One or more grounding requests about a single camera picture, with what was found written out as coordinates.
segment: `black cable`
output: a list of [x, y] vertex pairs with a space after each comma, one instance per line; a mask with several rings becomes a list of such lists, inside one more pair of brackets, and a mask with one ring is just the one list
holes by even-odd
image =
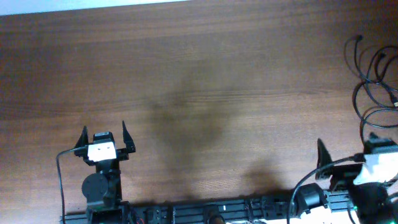
[[353, 216], [351, 215], [351, 205], [349, 204], [349, 202], [351, 201], [351, 199], [347, 202], [347, 212], [348, 212], [348, 217], [351, 220], [351, 223], [355, 224], [355, 221], [353, 219]]
[[303, 178], [297, 183], [297, 185], [296, 185], [296, 186], [294, 187], [294, 189], [293, 189], [293, 193], [292, 193], [292, 196], [291, 196], [291, 198], [290, 198], [289, 205], [288, 205], [288, 207], [287, 207], [287, 213], [286, 213], [286, 222], [287, 222], [287, 224], [290, 224], [290, 213], [291, 213], [291, 211], [292, 211], [292, 204], [293, 204], [293, 201], [294, 201], [294, 197], [295, 197], [297, 191], [299, 190], [300, 186], [301, 186], [308, 178], [310, 178], [312, 175], [316, 174], [317, 172], [321, 172], [321, 171], [323, 171], [323, 170], [325, 170], [325, 169], [329, 169], [329, 168], [333, 167], [334, 165], [340, 164], [340, 163], [342, 163], [342, 162], [354, 161], [355, 159], [356, 159], [355, 156], [350, 156], [350, 157], [346, 157], [346, 158], [344, 158], [344, 159], [339, 159], [339, 160], [337, 160], [337, 161], [334, 161], [334, 162], [332, 162], [332, 163], [329, 163], [329, 164], [327, 164], [327, 165], [324, 165], [323, 167], [316, 168], [316, 169], [314, 169], [313, 171], [309, 172], [305, 177], [303, 177]]
[[[385, 47], [381, 47], [379, 50], [377, 50], [376, 53], [372, 56], [372, 59], [371, 59], [371, 61], [369, 63], [368, 70], [367, 70], [366, 74], [364, 74], [364, 72], [362, 72], [361, 68], [359, 67], [359, 63], [358, 63], [358, 59], [357, 59], [358, 44], [359, 44], [359, 42], [362, 39], [363, 39], [363, 37], [359, 36], [356, 39], [355, 47], [354, 47], [354, 64], [355, 64], [355, 68], [356, 68], [357, 72], [359, 73], [360, 79], [362, 79], [362, 82], [359, 83], [354, 89], [354, 92], [353, 92], [353, 106], [354, 106], [354, 110], [355, 110], [356, 114], [361, 119], [361, 125], [359, 127], [359, 135], [361, 136], [362, 143], [364, 144], [364, 127], [365, 127], [365, 125], [370, 125], [370, 126], [373, 126], [375, 128], [382, 128], [382, 129], [398, 128], [398, 124], [380, 125], [380, 124], [375, 124], [375, 123], [371, 123], [371, 122], [368, 121], [368, 119], [372, 115], [374, 115], [376, 113], [398, 112], [398, 98], [393, 94], [393, 92], [398, 92], [398, 90], [396, 88], [393, 88], [393, 87], [389, 86], [383, 80], [384, 77], [386, 76], [386, 72], [387, 72], [390, 64], [393, 61], [398, 60], [398, 55], [395, 55], [395, 56], [389, 58], [389, 60], [385, 64], [384, 68], [382, 69], [382, 72], [379, 73], [380, 62], [386, 57], [386, 54], [384, 53], [384, 51], [387, 50], [387, 49], [398, 50], [398, 46], [388, 45], [388, 46], [385, 46]], [[374, 79], [374, 80], [370, 79], [370, 73], [371, 73], [372, 66], [374, 67], [374, 73], [375, 73], [375, 76], [376, 76], [376, 79]], [[392, 102], [392, 104], [394, 106], [388, 106], [388, 105], [382, 104], [379, 101], [377, 101], [377, 99], [375, 99], [375, 97], [373, 96], [369, 85], [377, 85], [377, 86], [380, 86], [383, 89], [385, 89], [387, 94], [390, 96], [390, 100], [391, 100], [391, 102]], [[357, 96], [358, 96], [358, 92], [359, 92], [359, 90], [362, 87], [365, 89], [368, 97], [375, 104], [377, 104], [377, 106], [379, 107], [378, 110], [373, 111], [372, 113], [369, 113], [368, 115], [365, 115], [365, 114], [362, 115], [359, 112], [358, 105], [357, 105], [357, 102], [356, 102], [356, 99], [357, 99]]]
[[61, 201], [62, 201], [62, 223], [65, 224], [65, 199], [63, 197], [63, 188], [62, 188], [62, 179], [61, 179], [61, 168], [59, 158], [61, 155], [64, 155], [69, 152], [74, 152], [78, 150], [86, 149], [86, 147], [79, 147], [75, 149], [69, 149], [63, 152], [58, 153], [56, 161], [57, 161], [57, 170], [58, 170], [58, 178], [60, 180], [60, 191], [61, 191]]

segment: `black plastic mount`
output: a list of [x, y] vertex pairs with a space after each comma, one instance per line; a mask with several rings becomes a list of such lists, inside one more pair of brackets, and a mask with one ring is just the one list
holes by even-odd
[[[305, 190], [307, 187], [308, 185], [304, 185], [300, 189], [304, 189], [304, 191], [312, 191], [314, 189], [313, 185], [309, 185], [308, 189]], [[315, 190], [314, 194], [309, 195], [312, 195], [310, 197], [314, 197], [315, 195], [318, 195], [318, 193], [320, 192]], [[348, 200], [347, 191], [330, 192], [328, 190], [322, 190], [321, 193], [324, 196], [325, 201], [320, 201], [320, 204], [326, 203], [325, 206], [330, 208], [331, 212], [346, 212], [348, 205], [350, 208], [353, 207], [352, 203]], [[140, 219], [142, 219], [145, 223], [149, 224], [205, 224], [205, 218], [203, 216], [205, 210], [216, 207], [225, 222], [249, 221], [251, 223], [260, 224], [263, 223], [261, 220], [286, 219], [287, 205], [289, 203], [290, 196], [291, 191], [286, 191], [277, 195], [265, 195], [262, 197], [259, 196], [217, 202], [181, 205], [160, 204], [153, 206], [132, 205], [130, 209], [132, 212], [133, 222], [138, 223], [142, 223], [140, 221]], [[303, 204], [306, 204], [304, 208], [311, 207], [311, 203]], [[300, 206], [298, 208], [297, 205], [298, 204], [295, 203], [294, 211], [305, 210], [304, 208], [300, 208]], [[298, 217], [300, 214], [293, 212], [292, 216]], [[66, 223], [87, 223], [87, 216], [84, 214], [67, 215]]]
[[305, 187], [299, 188], [296, 194], [295, 203], [297, 203], [297, 211], [294, 215], [300, 215], [303, 212], [309, 214], [310, 210], [317, 207], [328, 207], [328, 201], [323, 194], [323, 190], [318, 184], [307, 184]]
[[[118, 206], [115, 206], [112, 209], [108, 209], [106, 212], [91, 212], [87, 210], [85, 216], [85, 222], [92, 224], [100, 224], [100, 223], [119, 223], [119, 224], [131, 224], [132, 216], [131, 216], [131, 206], [128, 202], [122, 202]], [[77, 220], [71, 220], [72, 223], [80, 223], [76, 222]]]
[[[364, 154], [380, 154], [398, 152], [398, 145], [391, 139], [379, 138], [374, 133], [369, 135], [369, 139], [364, 145]], [[317, 168], [330, 164], [332, 162], [331, 156], [327, 151], [321, 139], [318, 139], [318, 163]], [[359, 175], [362, 169], [362, 164], [350, 164], [342, 166], [333, 166], [322, 172], [317, 172], [316, 180], [330, 179], [329, 190], [342, 191], [348, 190], [349, 186], [353, 184], [354, 179]], [[398, 179], [398, 176], [383, 183], [385, 187], [390, 187]]]
[[349, 196], [357, 205], [356, 214], [362, 224], [396, 223], [398, 209], [396, 203], [388, 200], [387, 188], [377, 182], [352, 185]]
[[[116, 159], [118, 161], [126, 161], [126, 160], [129, 159], [129, 153], [136, 152], [136, 145], [134, 144], [134, 141], [132, 140], [131, 135], [127, 131], [127, 128], [126, 128], [126, 125], [124, 124], [124, 121], [122, 122], [122, 125], [123, 125], [123, 142], [125, 143], [126, 147], [116, 150]], [[101, 140], [103, 141], [105, 139], [109, 139], [110, 141], [112, 141], [114, 143], [112, 132], [94, 134], [93, 142], [89, 143], [88, 142], [87, 127], [84, 126], [83, 131], [81, 132], [81, 136], [80, 136], [79, 140], [77, 141], [77, 143], [75, 145], [75, 148], [85, 147], [85, 146], [88, 146], [90, 144], [96, 144], [96, 141], [101, 141]], [[86, 147], [85, 150], [75, 151], [75, 156], [82, 157], [83, 160], [89, 166], [95, 165], [96, 164], [95, 162], [93, 162], [93, 161], [88, 159], [87, 152], [88, 152], [88, 149]]]

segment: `wood grain surface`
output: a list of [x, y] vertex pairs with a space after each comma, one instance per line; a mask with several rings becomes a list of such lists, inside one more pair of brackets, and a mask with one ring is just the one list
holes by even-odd
[[[344, 56], [352, 66], [357, 34], [366, 67], [369, 46], [397, 43], [397, 3], [192, 1], [0, 17], [0, 223], [56, 223], [55, 156], [84, 125], [91, 140], [112, 131], [122, 147], [122, 120], [137, 146], [121, 163], [124, 200], [292, 188], [316, 166], [317, 138], [334, 159], [362, 150], [359, 79]], [[360, 110], [371, 105], [361, 91]], [[82, 212], [81, 183], [95, 170], [73, 155], [60, 163], [66, 211]]]

